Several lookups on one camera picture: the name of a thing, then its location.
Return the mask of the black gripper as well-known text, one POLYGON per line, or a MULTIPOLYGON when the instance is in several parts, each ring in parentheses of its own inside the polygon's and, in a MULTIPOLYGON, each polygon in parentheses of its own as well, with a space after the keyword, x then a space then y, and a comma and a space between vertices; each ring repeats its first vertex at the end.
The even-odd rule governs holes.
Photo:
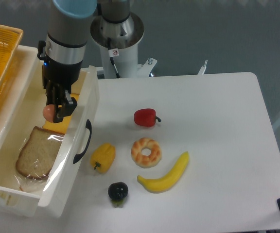
POLYGON ((54 105, 53 123, 60 123, 69 117, 77 107, 77 100, 71 97, 71 86, 78 80, 82 61, 76 64, 62 64, 45 59, 42 66, 43 88, 46 90, 46 105, 54 105))

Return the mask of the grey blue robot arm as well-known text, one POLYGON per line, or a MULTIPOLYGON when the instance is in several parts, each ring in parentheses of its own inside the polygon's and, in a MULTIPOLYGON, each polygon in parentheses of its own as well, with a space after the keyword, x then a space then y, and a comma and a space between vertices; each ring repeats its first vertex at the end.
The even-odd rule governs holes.
POLYGON ((39 41, 43 61, 42 85, 46 90, 44 117, 53 123, 71 116, 77 106, 71 86, 78 80, 88 41, 89 18, 95 0, 53 0, 46 40, 39 41))

